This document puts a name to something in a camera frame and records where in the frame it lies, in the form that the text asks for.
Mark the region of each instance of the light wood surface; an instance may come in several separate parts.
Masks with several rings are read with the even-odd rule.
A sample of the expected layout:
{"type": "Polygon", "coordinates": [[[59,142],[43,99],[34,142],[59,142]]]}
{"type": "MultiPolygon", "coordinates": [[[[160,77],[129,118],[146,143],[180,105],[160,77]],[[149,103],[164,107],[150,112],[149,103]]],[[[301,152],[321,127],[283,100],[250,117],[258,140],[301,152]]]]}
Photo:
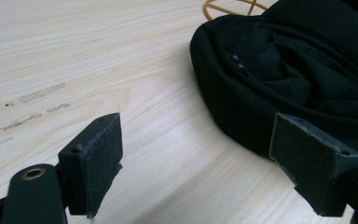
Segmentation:
{"type": "Polygon", "coordinates": [[[70,223],[349,223],[350,208],[315,215],[276,164],[213,123],[189,54],[203,3],[0,0],[0,198],[119,111],[123,169],[97,217],[70,223]]]}

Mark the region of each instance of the small hole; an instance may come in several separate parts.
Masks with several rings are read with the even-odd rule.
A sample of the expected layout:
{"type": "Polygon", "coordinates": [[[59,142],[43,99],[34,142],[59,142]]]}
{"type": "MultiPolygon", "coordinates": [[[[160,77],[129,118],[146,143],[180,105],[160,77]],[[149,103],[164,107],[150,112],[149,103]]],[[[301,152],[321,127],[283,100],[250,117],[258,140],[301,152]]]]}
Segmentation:
{"type": "Polygon", "coordinates": [[[22,175],[22,179],[24,179],[24,180],[36,179],[36,178],[42,176],[45,172],[46,172],[46,170],[43,168],[35,168],[35,169],[25,172],[22,175]]]}
{"type": "Polygon", "coordinates": [[[349,155],[351,155],[351,153],[350,153],[349,151],[342,150],[342,151],[341,151],[341,155],[349,156],[349,155]]]}

